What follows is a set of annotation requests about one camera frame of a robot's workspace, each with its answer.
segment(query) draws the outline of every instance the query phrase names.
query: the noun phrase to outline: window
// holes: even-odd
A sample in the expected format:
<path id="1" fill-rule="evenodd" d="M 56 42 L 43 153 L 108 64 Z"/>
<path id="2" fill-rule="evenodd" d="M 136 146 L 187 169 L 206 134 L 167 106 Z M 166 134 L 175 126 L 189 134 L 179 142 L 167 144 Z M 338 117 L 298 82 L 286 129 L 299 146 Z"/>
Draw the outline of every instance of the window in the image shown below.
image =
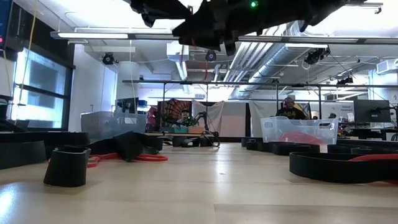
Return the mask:
<path id="1" fill-rule="evenodd" d="M 29 120 L 30 129 L 67 129 L 68 69 L 32 51 L 26 60 L 24 49 L 18 53 L 11 119 Z"/>

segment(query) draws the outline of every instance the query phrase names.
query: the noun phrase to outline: person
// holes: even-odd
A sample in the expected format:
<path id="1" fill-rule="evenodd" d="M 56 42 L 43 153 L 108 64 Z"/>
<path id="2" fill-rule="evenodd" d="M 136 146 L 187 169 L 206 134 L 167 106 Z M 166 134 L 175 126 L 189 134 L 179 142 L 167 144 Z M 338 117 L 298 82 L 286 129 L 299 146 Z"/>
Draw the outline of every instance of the person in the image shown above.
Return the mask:
<path id="1" fill-rule="evenodd" d="M 285 116 L 288 119 L 307 119 L 303 111 L 294 107 L 294 100 L 290 97 L 284 100 L 284 104 L 285 106 L 276 113 L 276 116 Z"/>
<path id="2" fill-rule="evenodd" d="M 190 117 L 190 112 L 187 109 L 184 109 L 181 111 L 181 117 L 180 119 L 177 120 L 178 123 L 184 123 L 188 121 L 188 118 Z"/>
<path id="3" fill-rule="evenodd" d="M 336 117 L 337 117 L 337 115 L 334 113 L 330 113 L 330 115 L 329 115 L 329 119 L 335 119 Z"/>

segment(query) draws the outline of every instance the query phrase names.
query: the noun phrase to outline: wooden floor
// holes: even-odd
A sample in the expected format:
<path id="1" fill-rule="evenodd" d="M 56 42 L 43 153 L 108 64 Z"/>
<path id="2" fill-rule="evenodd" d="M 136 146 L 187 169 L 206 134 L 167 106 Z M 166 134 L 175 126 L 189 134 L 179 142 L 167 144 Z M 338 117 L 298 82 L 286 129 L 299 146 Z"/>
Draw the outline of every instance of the wooden floor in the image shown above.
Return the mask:
<path id="1" fill-rule="evenodd" d="M 297 177 L 289 158 L 166 147 L 165 163 L 102 161 L 87 185 L 44 186 L 46 164 L 0 170 L 0 223 L 397 223 L 398 187 Z"/>

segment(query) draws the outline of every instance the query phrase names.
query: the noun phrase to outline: red item in bin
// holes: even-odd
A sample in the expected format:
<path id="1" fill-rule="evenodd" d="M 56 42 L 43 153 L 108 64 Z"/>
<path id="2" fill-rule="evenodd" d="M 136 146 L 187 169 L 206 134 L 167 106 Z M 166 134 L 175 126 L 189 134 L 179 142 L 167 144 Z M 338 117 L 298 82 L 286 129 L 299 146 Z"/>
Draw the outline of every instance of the red item in bin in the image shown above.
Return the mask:
<path id="1" fill-rule="evenodd" d="M 310 134 L 305 134 L 300 131 L 289 131 L 285 134 L 283 134 L 280 138 L 279 141 L 285 142 L 287 139 L 287 142 L 295 142 L 295 143 L 302 143 L 302 144 L 325 144 L 325 142 L 322 139 L 318 139 L 315 136 L 312 136 Z"/>

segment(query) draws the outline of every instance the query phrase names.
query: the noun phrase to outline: clear plastic bin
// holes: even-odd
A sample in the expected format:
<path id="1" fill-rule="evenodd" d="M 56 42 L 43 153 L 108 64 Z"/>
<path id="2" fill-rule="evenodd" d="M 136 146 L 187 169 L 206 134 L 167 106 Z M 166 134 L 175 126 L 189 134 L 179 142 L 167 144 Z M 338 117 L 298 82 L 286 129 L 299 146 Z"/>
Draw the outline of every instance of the clear plastic bin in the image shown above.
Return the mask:
<path id="1" fill-rule="evenodd" d="M 112 138 L 128 131 L 145 133 L 147 115 L 99 111 L 80 115 L 81 131 L 89 134 L 91 142 Z"/>
<path id="2" fill-rule="evenodd" d="M 262 118 L 261 129 L 264 142 L 336 144 L 338 120 L 289 120 L 286 117 L 277 116 Z"/>

